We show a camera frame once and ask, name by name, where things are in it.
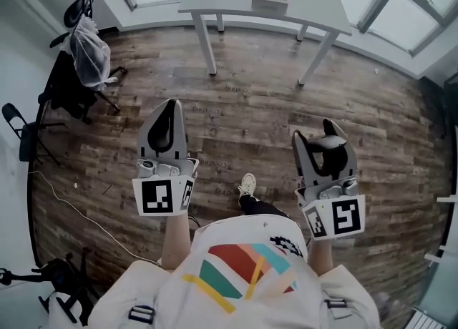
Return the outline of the white shelf unit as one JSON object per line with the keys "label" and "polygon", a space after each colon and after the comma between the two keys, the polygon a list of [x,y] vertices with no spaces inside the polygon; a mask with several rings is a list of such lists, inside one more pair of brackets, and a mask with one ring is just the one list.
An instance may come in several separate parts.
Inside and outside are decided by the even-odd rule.
{"label": "white shelf unit", "polygon": [[[448,197],[438,197],[436,199],[438,203],[446,203],[446,204],[451,204],[452,208],[458,203],[458,195],[453,194]],[[429,267],[431,267],[433,264],[441,264],[444,261],[443,255],[444,253],[450,255],[452,259],[458,260],[458,250],[457,249],[452,249],[451,247],[447,245],[440,245],[437,253],[435,254],[430,254],[427,253],[424,255],[424,259],[429,262]]]}

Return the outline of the person's right forearm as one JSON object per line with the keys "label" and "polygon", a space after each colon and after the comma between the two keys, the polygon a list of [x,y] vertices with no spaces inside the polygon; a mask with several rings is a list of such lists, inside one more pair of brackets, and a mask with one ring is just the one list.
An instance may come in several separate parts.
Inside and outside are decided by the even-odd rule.
{"label": "person's right forearm", "polygon": [[307,263],[317,276],[333,270],[332,241],[312,240],[308,246]]}

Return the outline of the black office chair with headrest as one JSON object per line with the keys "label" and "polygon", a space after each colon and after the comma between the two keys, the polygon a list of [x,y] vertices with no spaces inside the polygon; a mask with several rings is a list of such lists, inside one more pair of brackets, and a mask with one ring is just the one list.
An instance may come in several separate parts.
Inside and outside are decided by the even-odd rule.
{"label": "black office chair with headrest", "polygon": [[[91,18],[93,21],[94,0],[75,0],[64,13],[64,25],[67,31],[52,40],[49,47],[59,49],[64,39],[68,37],[78,24],[82,15]],[[127,68],[118,66],[114,69],[110,65],[110,75],[116,76],[117,73],[126,75]],[[117,104],[106,97],[102,91],[95,91],[82,85],[73,65],[72,57],[59,49],[58,57],[54,63],[45,90],[39,95],[39,103],[49,102],[52,109],[62,108],[73,118],[82,120],[85,124],[90,124],[88,117],[89,109],[100,98],[108,103],[114,112],[120,112]]]}

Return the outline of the black folding chair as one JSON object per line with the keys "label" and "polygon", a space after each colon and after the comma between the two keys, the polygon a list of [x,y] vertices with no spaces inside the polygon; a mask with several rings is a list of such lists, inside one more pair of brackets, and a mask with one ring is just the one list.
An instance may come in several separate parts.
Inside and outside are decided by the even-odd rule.
{"label": "black folding chair", "polygon": [[[39,122],[30,122],[27,123],[25,118],[22,116],[21,112],[12,104],[6,103],[1,108],[1,113],[6,121],[6,123],[11,127],[14,134],[19,138],[19,160],[21,162],[31,162],[34,163],[37,161],[42,164],[42,161],[39,159],[37,154],[37,145],[40,145],[42,149],[46,152],[45,157],[50,157],[58,166],[61,163],[57,158],[51,153],[51,151],[45,146],[45,144],[39,138],[39,131],[49,127],[66,127],[64,122],[55,122],[55,123],[39,123]],[[11,121],[15,118],[20,119],[23,122],[21,128],[15,128]]]}

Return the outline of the person's right white sneaker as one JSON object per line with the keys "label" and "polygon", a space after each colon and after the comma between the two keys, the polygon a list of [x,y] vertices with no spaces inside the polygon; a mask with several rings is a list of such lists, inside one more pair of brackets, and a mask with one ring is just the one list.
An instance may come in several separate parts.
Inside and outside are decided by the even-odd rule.
{"label": "person's right white sneaker", "polygon": [[238,186],[240,197],[245,195],[253,196],[256,185],[257,181],[255,175],[252,173],[246,173],[240,181],[240,185]]}

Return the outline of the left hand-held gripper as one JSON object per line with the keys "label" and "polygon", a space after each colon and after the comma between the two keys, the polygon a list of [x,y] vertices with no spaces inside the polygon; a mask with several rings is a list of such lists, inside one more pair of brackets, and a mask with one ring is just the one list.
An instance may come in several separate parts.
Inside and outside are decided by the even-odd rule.
{"label": "left hand-held gripper", "polygon": [[168,99],[156,107],[140,127],[137,151],[141,157],[169,157],[173,160],[139,159],[138,176],[132,180],[141,216],[177,216],[187,212],[199,161],[187,156],[182,106]]}

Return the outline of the person's right leg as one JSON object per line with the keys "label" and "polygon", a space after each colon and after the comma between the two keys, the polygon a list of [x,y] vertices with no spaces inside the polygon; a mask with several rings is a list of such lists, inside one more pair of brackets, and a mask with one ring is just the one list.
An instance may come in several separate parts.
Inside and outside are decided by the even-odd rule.
{"label": "person's right leg", "polygon": [[252,195],[239,197],[238,203],[245,215],[278,215],[288,218],[287,214],[277,207],[259,200]]}

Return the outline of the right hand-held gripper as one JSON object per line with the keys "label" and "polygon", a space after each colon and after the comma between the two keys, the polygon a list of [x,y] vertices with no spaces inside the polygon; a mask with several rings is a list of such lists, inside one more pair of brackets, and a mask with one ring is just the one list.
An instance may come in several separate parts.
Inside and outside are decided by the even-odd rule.
{"label": "right hand-held gripper", "polygon": [[324,119],[323,131],[324,136],[340,136],[347,143],[333,151],[316,153],[316,161],[310,142],[301,132],[295,130],[292,136],[296,169],[305,186],[295,194],[313,240],[348,237],[365,230],[365,196],[359,193],[354,177],[356,153],[337,123]]}

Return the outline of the person's left forearm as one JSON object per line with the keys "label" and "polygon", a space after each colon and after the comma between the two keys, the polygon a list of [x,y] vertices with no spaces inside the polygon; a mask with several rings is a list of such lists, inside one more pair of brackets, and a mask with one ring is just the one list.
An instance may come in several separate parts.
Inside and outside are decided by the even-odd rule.
{"label": "person's left forearm", "polygon": [[161,265],[176,270],[191,251],[188,214],[169,216],[166,220]]}

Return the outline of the white ribbed radiator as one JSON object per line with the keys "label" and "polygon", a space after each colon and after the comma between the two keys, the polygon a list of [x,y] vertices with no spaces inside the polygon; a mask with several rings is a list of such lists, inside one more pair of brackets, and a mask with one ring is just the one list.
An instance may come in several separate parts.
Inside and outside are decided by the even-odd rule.
{"label": "white ribbed radiator", "polygon": [[448,329],[447,326],[441,324],[433,318],[430,318],[426,313],[414,309],[414,313],[407,323],[405,329]]}

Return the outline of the white shirt with colourful print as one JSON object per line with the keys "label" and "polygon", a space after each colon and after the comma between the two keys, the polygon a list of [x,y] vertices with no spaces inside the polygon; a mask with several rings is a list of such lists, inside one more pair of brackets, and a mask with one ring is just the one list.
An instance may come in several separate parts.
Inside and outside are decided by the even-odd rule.
{"label": "white shirt with colourful print", "polygon": [[[92,310],[89,329],[381,329],[376,305],[343,266],[317,276],[301,229],[277,215],[232,217],[196,231],[173,271],[132,263]],[[347,308],[329,309],[341,298]],[[151,325],[131,307],[155,310]]]}

